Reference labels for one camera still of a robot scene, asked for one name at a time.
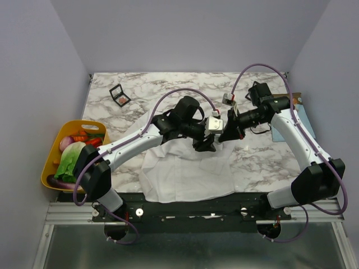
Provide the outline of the white button shirt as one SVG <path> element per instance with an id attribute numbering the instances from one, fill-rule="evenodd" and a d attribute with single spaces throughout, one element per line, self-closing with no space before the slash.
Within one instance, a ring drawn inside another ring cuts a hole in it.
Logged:
<path id="1" fill-rule="evenodd" d="M 117 191 L 140 191 L 150 202 L 194 202 L 232 194 L 234 142 L 214 145 L 215 152 L 197 152 L 189 138 L 171 140 L 125 162 L 112 182 Z"/>

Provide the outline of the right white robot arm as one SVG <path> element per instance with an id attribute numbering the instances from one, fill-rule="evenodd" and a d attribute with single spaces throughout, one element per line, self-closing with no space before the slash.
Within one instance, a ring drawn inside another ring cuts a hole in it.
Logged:
<path id="1" fill-rule="evenodd" d="M 227 124 L 219 142 L 242 140 L 245 131 L 269 123 L 284 138 L 300 167 L 299 176 L 291 185 L 269 192 L 258 205 L 259 215 L 266 220 L 277 215 L 279 208 L 306 205 L 338 194 L 345 164 L 333 159 L 313 140 L 302 125 L 287 96 L 275 97 L 266 83 L 254 82 L 247 98 L 255 109 L 240 113 L 230 108 Z"/>

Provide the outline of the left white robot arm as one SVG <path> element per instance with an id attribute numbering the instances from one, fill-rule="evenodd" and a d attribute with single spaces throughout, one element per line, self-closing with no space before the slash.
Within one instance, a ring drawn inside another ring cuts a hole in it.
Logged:
<path id="1" fill-rule="evenodd" d="M 179 138 L 191 138 L 198 152 L 214 152 L 215 134 L 222 132 L 223 121 L 216 109 L 211 116 L 195 119 L 196 112 L 202 111 L 196 99 L 185 96 L 173 109 L 151 114 L 145 126 L 125 138 L 98 148 L 85 146 L 73 170 L 75 186 L 81 187 L 87 198 L 99 202 L 110 220 L 119 221 L 125 203 L 112 187 L 112 171 L 146 150 Z"/>

